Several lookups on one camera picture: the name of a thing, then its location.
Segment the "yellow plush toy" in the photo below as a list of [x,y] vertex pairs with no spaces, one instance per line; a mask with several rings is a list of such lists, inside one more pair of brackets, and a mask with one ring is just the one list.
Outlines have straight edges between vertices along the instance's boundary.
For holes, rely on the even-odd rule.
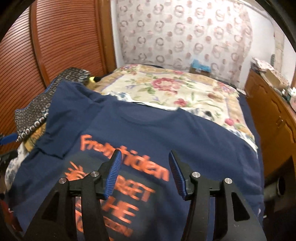
[[86,87],[88,89],[91,89],[91,90],[95,90],[96,88],[100,87],[101,83],[100,81],[102,80],[101,77],[98,77],[98,76],[92,76],[92,77],[89,77],[89,80],[86,84]]

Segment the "floral bed quilt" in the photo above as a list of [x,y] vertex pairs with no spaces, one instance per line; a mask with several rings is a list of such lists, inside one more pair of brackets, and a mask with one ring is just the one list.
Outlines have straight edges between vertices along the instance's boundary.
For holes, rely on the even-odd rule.
[[258,149],[239,92],[218,80],[177,70],[128,64],[95,84],[96,92],[164,110],[181,108],[212,121]]

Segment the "wooden sideboard cabinet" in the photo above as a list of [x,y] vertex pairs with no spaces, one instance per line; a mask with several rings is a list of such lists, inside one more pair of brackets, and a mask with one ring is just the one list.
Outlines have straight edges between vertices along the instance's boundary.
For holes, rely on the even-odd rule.
[[295,113],[274,88],[252,69],[244,91],[260,135],[264,177],[267,178],[295,155]]

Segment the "navy blue printed t-shirt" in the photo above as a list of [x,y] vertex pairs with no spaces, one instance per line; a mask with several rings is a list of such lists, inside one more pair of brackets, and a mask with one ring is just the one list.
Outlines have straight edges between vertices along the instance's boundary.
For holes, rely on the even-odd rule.
[[262,160],[240,137],[182,109],[166,111],[101,95],[62,81],[52,98],[46,131],[23,160],[8,193],[23,230],[61,177],[77,180],[97,170],[115,149],[122,167],[102,204],[112,240],[180,240],[189,202],[169,166],[174,150],[212,180],[231,178],[257,217],[262,216]]

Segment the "blue box behind bed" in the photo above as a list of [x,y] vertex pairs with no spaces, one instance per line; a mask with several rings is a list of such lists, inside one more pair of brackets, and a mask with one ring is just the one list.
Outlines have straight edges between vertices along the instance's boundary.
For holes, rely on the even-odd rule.
[[189,72],[192,74],[201,74],[205,76],[210,76],[211,68],[209,66],[201,64],[198,60],[194,59],[191,63]]

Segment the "cardboard box on cabinet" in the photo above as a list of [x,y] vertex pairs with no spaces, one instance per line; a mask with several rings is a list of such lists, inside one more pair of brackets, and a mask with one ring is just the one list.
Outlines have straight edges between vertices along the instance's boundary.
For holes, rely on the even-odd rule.
[[289,83],[286,78],[275,69],[267,69],[266,73],[264,73],[264,76],[269,81],[269,83],[278,90],[283,90],[284,88],[289,87]]

